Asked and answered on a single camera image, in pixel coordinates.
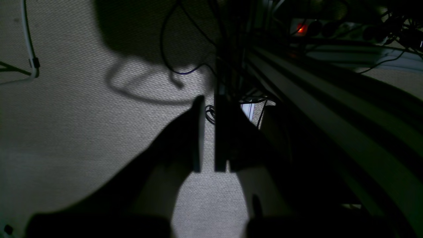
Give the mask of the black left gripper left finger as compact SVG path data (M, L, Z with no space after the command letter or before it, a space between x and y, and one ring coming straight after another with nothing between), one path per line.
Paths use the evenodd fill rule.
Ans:
M169 238L181 185L201 171L205 97L170 122L101 188L60 211L37 214L28 238Z

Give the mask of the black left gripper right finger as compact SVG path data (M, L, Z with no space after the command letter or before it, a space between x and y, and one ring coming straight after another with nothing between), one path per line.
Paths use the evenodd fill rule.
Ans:
M242 238L329 238L331 222L306 198L307 179L245 116L239 103L215 99L215 170L237 175L248 213Z

